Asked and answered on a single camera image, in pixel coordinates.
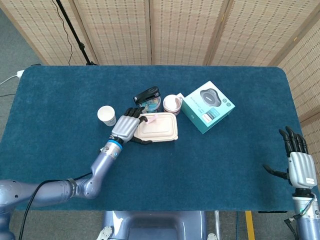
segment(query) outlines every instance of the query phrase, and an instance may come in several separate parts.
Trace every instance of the woven panel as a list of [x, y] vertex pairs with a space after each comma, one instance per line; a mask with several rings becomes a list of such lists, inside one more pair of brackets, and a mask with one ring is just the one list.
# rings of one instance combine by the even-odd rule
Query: woven panel
[[152, 63], [202, 65], [222, 0], [153, 0]]
[[[57, 8], [50, 0], [1, 0], [3, 10], [9, 12], [19, 31], [23, 31], [28, 41], [33, 43], [35, 51], [49, 65], [68, 65], [71, 55], [71, 46], [67, 41], [67, 35], [63, 28], [62, 20], [57, 14]], [[70, 21], [80, 40], [84, 41], [81, 29], [76, 21], [68, 0], [61, 1]], [[64, 20], [65, 29], [72, 44], [73, 55], [71, 65], [85, 65], [86, 61], [79, 50], [78, 44]], [[88, 57], [92, 60], [90, 51], [86, 49]]]
[[320, 108], [319, 39], [320, 20], [279, 64], [287, 75], [298, 116], [303, 119]]
[[77, 0], [75, 2], [101, 65], [151, 63], [148, 1]]
[[319, 0], [234, 1], [212, 65], [266, 66]]
[[318, 184], [320, 184], [320, 119], [302, 127], [302, 131], [308, 145], [309, 154], [314, 159]]

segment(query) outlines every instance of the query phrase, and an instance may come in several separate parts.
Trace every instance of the black stand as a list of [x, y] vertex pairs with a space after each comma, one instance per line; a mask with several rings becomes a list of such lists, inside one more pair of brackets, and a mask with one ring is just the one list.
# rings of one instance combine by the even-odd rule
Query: black stand
[[83, 54], [83, 56], [84, 56], [84, 58], [86, 60], [86, 65], [97, 65], [97, 64], [94, 64], [93, 61], [89, 60], [88, 55], [87, 55], [87, 53], [85, 51], [85, 45], [82, 42], [80, 42], [80, 40], [78, 38], [78, 35], [77, 35], [77, 33], [76, 33], [75, 29], [74, 29], [74, 26], [72, 26], [72, 23], [70, 22], [70, 19], [69, 19], [67, 13], [66, 13], [66, 10], [65, 10], [64, 6], [62, 5], [61, 1], [60, 0], [56, 0], [56, 3], [59, 5], [59, 8], [60, 8], [61, 12], [62, 12], [66, 22], [68, 23], [69, 28], [71, 29], [71, 32], [72, 32], [76, 42], [78, 43], [78, 46], [79, 46], [79, 48], [80, 48], [80, 50], [81, 50], [81, 52], [82, 52], [82, 54]]

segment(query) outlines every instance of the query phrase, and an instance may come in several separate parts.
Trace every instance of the table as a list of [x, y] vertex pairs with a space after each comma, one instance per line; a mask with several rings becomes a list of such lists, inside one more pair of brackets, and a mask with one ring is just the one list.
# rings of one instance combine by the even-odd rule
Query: table
[[292, 210], [294, 189], [262, 164], [288, 167], [279, 128], [301, 132], [285, 73], [277, 67], [32, 66], [24, 71], [0, 143], [0, 176], [21, 182], [75, 178], [90, 171], [116, 117], [133, 96], [158, 86], [162, 97], [212, 81], [233, 112], [201, 134], [181, 112], [178, 140], [128, 143], [98, 198], [73, 198], [51, 210]]

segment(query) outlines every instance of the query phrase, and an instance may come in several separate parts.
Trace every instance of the product box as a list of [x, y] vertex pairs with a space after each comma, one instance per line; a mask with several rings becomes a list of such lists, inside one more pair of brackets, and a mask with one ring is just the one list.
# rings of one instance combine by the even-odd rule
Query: product box
[[235, 108], [235, 105], [211, 81], [186, 97], [181, 93], [178, 97], [182, 99], [181, 110], [202, 134]]

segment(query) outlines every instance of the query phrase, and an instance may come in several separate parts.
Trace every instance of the gray carpet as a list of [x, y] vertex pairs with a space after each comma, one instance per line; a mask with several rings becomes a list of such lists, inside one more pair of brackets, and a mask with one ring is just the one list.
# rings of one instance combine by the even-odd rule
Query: gray carpet
[[[30, 65], [41, 63], [27, 42], [22, 38], [5, 14], [0, 10], [0, 82], [17, 74]], [[0, 86], [0, 95], [16, 92], [18, 78]], [[0, 139], [9, 116], [14, 96], [0, 97]], [[11, 220], [10, 229], [19, 235], [22, 211], [16, 211]], [[24, 240], [95, 240], [102, 224], [101, 211], [41, 211], [31, 210], [24, 231]], [[236, 212], [221, 212], [221, 239], [236, 239]], [[255, 239], [292, 240], [293, 235], [283, 220], [290, 214], [253, 213]], [[245, 213], [238, 214], [238, 240], [246, 240], [247, 229]], [[208, 232], [215, 231], [212, 212], [207, 213]]]

